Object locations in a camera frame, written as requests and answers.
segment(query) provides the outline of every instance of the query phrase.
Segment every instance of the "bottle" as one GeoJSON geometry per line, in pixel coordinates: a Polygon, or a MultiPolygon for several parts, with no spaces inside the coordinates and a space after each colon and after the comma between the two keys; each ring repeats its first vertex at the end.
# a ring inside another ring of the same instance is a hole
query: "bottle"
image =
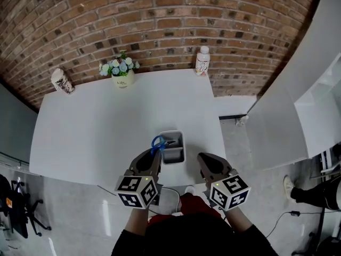
{"type": "Polygon", "coordinates": [[[196,74],[197,76],[207,76],[208,64],[210,60],[208,46],[203,45],[200,52],[197,54],[196,74]]]}

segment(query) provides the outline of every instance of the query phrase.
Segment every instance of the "black sleeve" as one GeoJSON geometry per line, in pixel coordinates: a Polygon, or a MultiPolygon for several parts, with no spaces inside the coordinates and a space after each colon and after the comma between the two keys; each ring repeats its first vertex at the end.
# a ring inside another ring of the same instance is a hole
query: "black sleeve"
{"type": "Polygon", "coordinates": [[[119,236],[111,256],[116,255],[142,255],[144,251],[144,236],[123,230],[119,236]]]}
{"type": "Polygon", "coordinates": [[[269,241],[255,225],[243,233],[236,234],[240,255],[278,256],[269,241]]]}

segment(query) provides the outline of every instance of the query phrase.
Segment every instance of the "brick wall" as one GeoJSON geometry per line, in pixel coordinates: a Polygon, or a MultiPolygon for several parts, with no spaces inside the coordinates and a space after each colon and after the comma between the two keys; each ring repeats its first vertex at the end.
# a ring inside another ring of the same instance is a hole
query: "brick wall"
{"type": "Polygon", "coordinates": [[[74,84],[103,78],[126,49],[140,71],[192,68],[211,52],[216,96],[262,94],[311,21],[313,0],[0,0],[0,77],[39,109],[63,68],[74,84]]]}

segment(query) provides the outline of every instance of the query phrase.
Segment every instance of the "black pants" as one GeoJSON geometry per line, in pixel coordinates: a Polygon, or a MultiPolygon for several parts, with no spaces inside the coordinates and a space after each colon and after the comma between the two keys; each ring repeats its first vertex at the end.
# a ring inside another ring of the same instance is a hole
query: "black pants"
{"type": "Polygon", "coordinates": [[[341,176],[318,184],[310,190],[293,188],[291,197],[297,203],[306,203],[316,207],[325,207],[330,210],[339,210],[336,201],[336,192],[340,181],[341,176]]]}

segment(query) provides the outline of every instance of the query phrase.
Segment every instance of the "gray floor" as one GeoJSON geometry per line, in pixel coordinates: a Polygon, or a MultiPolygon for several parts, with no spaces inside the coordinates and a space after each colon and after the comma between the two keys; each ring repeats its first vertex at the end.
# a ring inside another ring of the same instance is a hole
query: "gray floor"
{"type": "MultiPolygon", "coordinates": [[[[289,202],[284,197],[282,187],[283,177],[286,174],[297,179],[297,184],[302,188],[315,186],[316,182],[310,181],[308,177],[316,169],[316,160],[307,160],[268,171],[255,171],[245,128],[236,127],[234,120],[221,121],[221,127],[228,161],[252,186],[249,199],[241,208],[265,235],[272,230],[276,220],[284,212],[320,211],[316,207],[289,202]]],[[[116,196],[96,186],[24,175],[2,167],[0,174],[9,180],[20,177],[27,183],[25,189],[31,193],[32,201],[36,198],[44,200],[44,204],[37,209],[37,217],[52,227],[52,231],[42,230],[43,236],[38,237],[34,235],[31,225],[28,225],[28,239],[23,239],[14,232],[7,238],[11,240],[9,244],[18,249],[11,250],[5,255],[108,256],[111,254],[130,214],[130,210],[121,206],[116,196]]],[[[184,191],[184,187],[175,188],[180,192],[184,191]]],[[[197,195],[201,195],[204,189],[205,185],[196,185],[197,195]]],[[[170,214],[174,211],[176,202],[176,193],[163,190],[160,207],[153,206],[152,209],[170,214]]],[[[7,218],[2,214],[1,218],[7,223],[7,218]]],[[[318,219],[318,214],[300,217],[285,214],[269,237],[269,241],[280,256],[291,255],[292,251],[305,247],[309,232],[317,228],[318,219]]]]}

